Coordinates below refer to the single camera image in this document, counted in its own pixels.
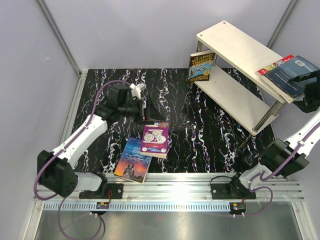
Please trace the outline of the purple paperback book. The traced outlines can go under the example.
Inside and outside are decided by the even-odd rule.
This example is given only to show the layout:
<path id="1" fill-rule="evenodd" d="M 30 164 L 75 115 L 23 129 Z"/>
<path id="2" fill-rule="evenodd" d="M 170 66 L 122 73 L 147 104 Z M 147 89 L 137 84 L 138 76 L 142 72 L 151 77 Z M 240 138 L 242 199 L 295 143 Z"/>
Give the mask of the purple paperback book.
<path id="1" fill-rule="evenodd" d="M 145 125 L 140 145 L 140 154 L 166 159 L 169 144 L 169 122 L 160 121 Z"/>

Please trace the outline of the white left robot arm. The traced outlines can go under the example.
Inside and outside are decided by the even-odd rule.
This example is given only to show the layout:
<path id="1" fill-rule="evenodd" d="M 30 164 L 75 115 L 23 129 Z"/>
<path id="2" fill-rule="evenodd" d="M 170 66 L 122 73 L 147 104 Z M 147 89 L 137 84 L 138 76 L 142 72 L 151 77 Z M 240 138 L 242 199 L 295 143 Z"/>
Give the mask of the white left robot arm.
<path id="1" fill-rule="evenodd" d="M 108 179 L 101 172 L 76 172 L 75 166 L 85 150 L 103 135 L 120 117 L 133 118 L 138 125 L 163 121 L 164 117 L 151 98 L 143 100 L 144 83 L 133 84 L 111 80 L 97 92 L 91 113 L 84 123 L 63 143 L 51 151 L 42 150 L 37 156 L 37 175 L 33 184 L 34 196 L 42 201 L 37 186 L 66 198 L 73 192 L 84 192 L 102 199 L 110 195 Z"/>

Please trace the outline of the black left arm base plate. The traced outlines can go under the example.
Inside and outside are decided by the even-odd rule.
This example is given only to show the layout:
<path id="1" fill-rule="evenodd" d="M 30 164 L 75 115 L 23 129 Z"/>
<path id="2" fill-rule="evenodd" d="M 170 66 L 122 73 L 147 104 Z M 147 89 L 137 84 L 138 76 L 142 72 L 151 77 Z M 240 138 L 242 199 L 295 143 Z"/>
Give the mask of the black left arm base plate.
<path id="1" fill-rule="evenodd" d="M 83 191 L 79 193 L 80 199 L 109 199 L 120 200 L 123 197 L 124 185 L 122 183 L 106 183 L 97 191 Z"/>

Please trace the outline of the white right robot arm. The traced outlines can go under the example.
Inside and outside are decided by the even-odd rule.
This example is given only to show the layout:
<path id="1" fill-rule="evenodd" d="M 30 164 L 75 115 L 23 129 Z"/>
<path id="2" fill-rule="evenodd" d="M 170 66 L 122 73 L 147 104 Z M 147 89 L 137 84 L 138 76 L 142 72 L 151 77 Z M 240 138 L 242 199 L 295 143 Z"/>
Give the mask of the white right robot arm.
<path id="1" fill-rule="evenodd" d="M 260 162 L 253 168 L 235 174 L 226 186 L 226 192 L 233 199 L 246 198 L 257 189 L 257 185 L 272 177 L 287 177 L 305 168 L 306 157 L 320 140 L 320 71 L 315 70 L 293 78 L 293 82 L 316 78 L 304 87 L 302 101 L 294 104 L 304 113 L 315 112 L 314 116 L 295 134 L 286 140 L 276 139 L 260 154 Z"/>

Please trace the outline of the dark blue book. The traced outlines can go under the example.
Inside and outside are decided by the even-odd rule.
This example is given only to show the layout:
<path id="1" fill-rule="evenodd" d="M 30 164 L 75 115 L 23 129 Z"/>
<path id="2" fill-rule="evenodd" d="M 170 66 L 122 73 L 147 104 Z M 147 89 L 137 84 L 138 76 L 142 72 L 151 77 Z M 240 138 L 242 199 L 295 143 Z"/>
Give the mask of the dark blue book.
<path id="1" fill-rule="evenodd" d="M 314 83 L 317 80 L 316 78 L 301 82 L 291 82 L 290 80 L 296 76 L 319 70 L 320 68 L 318 66 L 297 55 L 265 75 L 258 77 L 280 94 L 286 102 L 292 103 L 304 94 L 304 89 L 307 84 Z"/>

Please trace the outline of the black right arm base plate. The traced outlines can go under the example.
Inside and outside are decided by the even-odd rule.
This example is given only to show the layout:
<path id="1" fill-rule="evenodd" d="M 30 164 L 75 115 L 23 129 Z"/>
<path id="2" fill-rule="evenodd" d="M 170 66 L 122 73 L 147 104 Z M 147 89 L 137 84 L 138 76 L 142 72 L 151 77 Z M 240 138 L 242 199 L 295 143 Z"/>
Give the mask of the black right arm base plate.
<path id="1" fill-rule="evenodd" d="M 228 183 L 213 183 L 213 180 L 228 178 Z M 210 192 L 213 200 L 255 200 L 257 198 L 254 192 L 250 192 L 239 180 L 240 176 L 236 174 L 233 177 L 218 175 L 213 177 L 210 182 Z"/>

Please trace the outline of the yellow 169-Storey Treehouse book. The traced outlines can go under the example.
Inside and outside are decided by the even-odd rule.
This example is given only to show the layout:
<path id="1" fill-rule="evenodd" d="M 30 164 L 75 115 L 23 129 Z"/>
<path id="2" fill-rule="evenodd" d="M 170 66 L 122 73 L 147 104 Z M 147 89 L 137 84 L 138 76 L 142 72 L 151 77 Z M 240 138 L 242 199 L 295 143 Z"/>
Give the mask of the yellow 169-Storey Treehouse book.
<path id="1" fill-rule="evenodd" d="M 210 49 L 190 54 L 186 81 L 209 81 L 214 59 L 215 53 Z"/>

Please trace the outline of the red 13-Storey Treehouse book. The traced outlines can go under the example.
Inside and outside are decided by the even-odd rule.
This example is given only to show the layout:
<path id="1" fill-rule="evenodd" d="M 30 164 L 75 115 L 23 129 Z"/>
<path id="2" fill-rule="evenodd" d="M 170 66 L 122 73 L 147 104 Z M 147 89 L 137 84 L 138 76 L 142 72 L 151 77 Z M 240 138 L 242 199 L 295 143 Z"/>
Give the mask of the red 13-Storey Treehouse book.
<path id="1" fill-rule="evenodd" d="M 294 57 L 295 57 L 294 55 L 290 54 L 290 55 L 288 55 L 288 56 L 286 56 L 286 57 L 284 57 L 284 58 L 282 58 L 282 59 L 280 59 L 280 60 L 278 60 L 278 61 L 276 61 L 276 62 L 274 62 L 274 63 L 272 63 L 272 64 L 270 64 L 270 65 L 268 65 L 268 66 L 265 66 L 265 67 L 259 69 L 259 70 L 256 72 L 256 75 L 259 76 L 259 77 L 260 77 L 260 76 L 264 76 L 265 74 L 267 74 L 267 73 L 269 73 L 270 71 L 276 69 L 277 67 L 279 67 L 279 66 L 282 65 L 283 63 L 285 63 L 285 62 L 293 59 Z"/>

